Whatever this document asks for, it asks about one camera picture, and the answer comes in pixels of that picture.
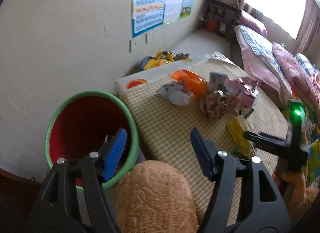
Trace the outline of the pinyin wall poster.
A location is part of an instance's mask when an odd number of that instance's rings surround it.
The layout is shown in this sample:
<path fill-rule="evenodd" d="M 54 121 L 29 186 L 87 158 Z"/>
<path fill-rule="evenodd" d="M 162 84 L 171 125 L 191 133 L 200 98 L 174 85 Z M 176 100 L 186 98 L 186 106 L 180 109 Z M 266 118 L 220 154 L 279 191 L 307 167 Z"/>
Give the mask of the pinyin wall poster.
<path fill-rule="evenodd" d="M 163 24 L 165 0 L 132 0 L 132 37 Z"/>

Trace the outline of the pink quilt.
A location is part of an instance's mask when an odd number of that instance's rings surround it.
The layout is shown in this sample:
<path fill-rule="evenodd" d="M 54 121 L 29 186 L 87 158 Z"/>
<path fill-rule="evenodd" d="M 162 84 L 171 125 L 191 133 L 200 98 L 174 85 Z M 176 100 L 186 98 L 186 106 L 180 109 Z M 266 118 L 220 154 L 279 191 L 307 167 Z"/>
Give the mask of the pink quilt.
<path fill-rule="evenodd" d="M 278 43 L 272 44 L 272 51 L 297 96 L 312 110 L 319 109 L 315 87 L 295 57 Z"/>

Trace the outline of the wall socket plate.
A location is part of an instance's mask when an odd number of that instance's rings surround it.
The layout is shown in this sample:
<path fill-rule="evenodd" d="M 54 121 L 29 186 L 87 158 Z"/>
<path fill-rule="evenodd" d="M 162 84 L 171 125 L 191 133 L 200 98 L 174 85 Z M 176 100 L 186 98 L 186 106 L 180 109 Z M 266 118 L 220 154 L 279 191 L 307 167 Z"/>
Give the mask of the wall socket plate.
<path fill-rule="evenodd" d="M 139 41 L 136 38 L 129 40 L 129 52 L 132 53 L 139 47 Z"/>

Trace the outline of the dark corner shelf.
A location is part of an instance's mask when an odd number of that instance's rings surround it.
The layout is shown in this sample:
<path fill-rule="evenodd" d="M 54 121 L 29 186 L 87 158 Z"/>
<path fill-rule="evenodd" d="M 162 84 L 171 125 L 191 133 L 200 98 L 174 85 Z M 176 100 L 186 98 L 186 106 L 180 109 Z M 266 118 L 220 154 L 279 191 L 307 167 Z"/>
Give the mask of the dark corner shelf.
<path fill-rule="evenodd" d="M 219 0 L 204 0 L 203 9 L 199 18 L 198 29 L 205 29 L 208 20 L 216 20 L 214 33 L 231 41 L 234 36 L 234 27 L 241 10 L 234 5 Z"/>

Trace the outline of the orange chip bag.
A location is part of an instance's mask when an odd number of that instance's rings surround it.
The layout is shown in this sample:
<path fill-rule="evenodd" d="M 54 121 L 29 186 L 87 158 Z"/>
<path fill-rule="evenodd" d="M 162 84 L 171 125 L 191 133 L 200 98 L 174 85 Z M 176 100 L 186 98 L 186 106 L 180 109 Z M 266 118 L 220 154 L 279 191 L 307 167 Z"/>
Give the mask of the orange chip bag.
<path fill-rule="evenodd" d="M 197 99 L 205 98 L 208 83 L 203 77 L 187 69 L 180 69 L 176 70 L 171 75 L 171 78 L 177 82 L 183 82 L 184 86 L 189 89 Z"/>

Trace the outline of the yellow medicine box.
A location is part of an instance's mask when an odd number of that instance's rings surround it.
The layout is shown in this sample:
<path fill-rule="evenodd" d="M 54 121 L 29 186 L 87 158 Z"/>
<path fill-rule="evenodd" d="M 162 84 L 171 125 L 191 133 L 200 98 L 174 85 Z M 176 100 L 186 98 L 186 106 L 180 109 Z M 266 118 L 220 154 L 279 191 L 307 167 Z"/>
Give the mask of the yellow medicine box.
<path fill-rule="evenodd" d="M 249 126 L 242 115 L 236 116 L 227 124 L 227 128 L 234 139 L 237 151 L 249 159 L 254 156 L 254 149 L 250 141 L 244 138 L 244 133 L 249 130 Z"/>

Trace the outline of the pink torn wrapper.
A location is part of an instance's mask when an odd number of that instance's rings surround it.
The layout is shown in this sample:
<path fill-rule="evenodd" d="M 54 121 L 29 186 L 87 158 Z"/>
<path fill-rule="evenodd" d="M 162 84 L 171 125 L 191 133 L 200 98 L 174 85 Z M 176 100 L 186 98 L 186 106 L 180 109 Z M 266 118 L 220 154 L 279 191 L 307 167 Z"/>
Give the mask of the pink torn wrapper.
<path fill-rule="evenodd" d="M 243 108 L 255 108 L 255 100 L 259 95 L 259 83 L 248 76 L 234 80 L 228 77 L 223 83 L 228 93 L 238 99 L 242 103 Z"/>

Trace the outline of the purple pillow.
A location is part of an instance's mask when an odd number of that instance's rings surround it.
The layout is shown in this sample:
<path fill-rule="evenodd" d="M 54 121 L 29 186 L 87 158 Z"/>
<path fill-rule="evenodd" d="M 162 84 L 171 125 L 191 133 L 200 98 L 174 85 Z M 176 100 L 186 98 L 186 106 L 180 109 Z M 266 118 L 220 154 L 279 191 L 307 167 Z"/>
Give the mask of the purple pillow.
<path fill-rule="evenodd" d="M 244 10 L 241 11 L 236 23 L 249 27 L 260 35 L 267 37 L 267 29 L 265 28 L 265 25 Z"/>

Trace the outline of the brown plush toy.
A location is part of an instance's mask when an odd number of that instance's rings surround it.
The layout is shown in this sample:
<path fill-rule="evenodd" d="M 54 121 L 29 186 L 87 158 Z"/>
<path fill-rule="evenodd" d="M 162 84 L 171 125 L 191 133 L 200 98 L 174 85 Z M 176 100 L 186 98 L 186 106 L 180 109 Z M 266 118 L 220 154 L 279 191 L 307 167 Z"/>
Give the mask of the brown plush toy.
<path fill-rule="evenodd" d="M 122 232 L 197 232 L 189 183 L 167 163 L 138 163 L 116 186 L 116 221 Z"/>

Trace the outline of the green rimmed red bin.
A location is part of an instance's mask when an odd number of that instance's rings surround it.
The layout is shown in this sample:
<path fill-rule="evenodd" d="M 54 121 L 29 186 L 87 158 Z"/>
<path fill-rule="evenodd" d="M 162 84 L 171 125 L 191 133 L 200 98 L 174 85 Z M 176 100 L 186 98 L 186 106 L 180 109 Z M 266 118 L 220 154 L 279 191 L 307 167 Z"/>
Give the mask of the green rimmed red bin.
<path fill-rule="evenodd" d="M 83 91 L 67 99 L 54 113 L 46 132 L 45 155 L 49 167 L 58 158 L 78 160 L 98 151 L 105 138 L 127 132 L 121 168 L 106 183 L 104 189 L 117 184 L 133 169 L 139 152 L 139 135 L 135 120 L 116 96 L 99 90 Z"/>

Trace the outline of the bed with plaid sheet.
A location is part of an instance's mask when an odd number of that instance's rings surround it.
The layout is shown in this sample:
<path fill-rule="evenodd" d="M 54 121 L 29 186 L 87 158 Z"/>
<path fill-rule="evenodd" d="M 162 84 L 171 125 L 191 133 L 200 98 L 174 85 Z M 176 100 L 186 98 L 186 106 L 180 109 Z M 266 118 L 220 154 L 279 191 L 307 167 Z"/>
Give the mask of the bed with plaid sheet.
<path fill-rule="evenodd" d="M 237 25 L 234 31 L 240 46 L 245 72 L 260 84 L 261 89 L 278 108 L 284 108 L 289 99 L 293 98 L 295 91 L 287 81 L 278 61 L 274 57 L 272 51 L 273 43 L 249 27 L 241 24 Z M 317 114 L 319 113 L 319 109 L 309 109 Z"/>

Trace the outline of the white paper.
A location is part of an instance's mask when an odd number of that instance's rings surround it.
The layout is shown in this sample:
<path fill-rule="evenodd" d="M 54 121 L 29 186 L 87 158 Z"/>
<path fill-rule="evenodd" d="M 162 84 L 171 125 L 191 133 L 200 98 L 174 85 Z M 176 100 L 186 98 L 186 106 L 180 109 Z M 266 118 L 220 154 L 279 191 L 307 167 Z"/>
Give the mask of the white paper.
<path fill-rule="evenodd" d="M 156 91 L 156 94 L 167 98 L 175 106 L 188 105 L 192 96 L 192 93 L 183 82 L 165 84 Z"/>

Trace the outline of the blue snack wrapper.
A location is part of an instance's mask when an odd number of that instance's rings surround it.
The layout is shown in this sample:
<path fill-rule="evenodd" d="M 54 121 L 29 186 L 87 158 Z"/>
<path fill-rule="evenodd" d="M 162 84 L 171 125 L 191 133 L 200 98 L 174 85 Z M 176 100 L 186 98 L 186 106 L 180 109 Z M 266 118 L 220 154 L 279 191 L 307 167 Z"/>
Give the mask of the blue snack wrapper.
<path fill-rule="evenodd" d="M 227 91 L 224 81 L 228 78 L 228 75 L 220 72 L 211 72 L 209 79 L 209 90 L 216 91 L 220 90 L 222 92 Z"/>

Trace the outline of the red bucket on floor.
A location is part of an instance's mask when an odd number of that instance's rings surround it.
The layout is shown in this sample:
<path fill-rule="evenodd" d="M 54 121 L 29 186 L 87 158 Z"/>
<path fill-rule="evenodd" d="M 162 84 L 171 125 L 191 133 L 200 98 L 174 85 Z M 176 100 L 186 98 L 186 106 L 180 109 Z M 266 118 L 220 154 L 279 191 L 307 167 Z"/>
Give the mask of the red bucket on floor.
<path fill-rule="evenodd" d="M 216 20 L 208 20 L 206 30 L 208 32 L 214 33 L 216 29 L 217 21 Z"/>

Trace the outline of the brown paper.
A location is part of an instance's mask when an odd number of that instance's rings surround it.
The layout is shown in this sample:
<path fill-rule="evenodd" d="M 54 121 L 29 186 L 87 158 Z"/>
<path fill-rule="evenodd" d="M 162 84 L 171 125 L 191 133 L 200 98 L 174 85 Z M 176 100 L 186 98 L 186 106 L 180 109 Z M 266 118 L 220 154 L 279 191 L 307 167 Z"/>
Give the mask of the brown paper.
<path fill-rule="evenodd" d="M 228 92 L 209 91 L 200 99 L 200 110 L 212 120 L 221 119 L 226 114 L 237 115 L 240 101 Z"/>

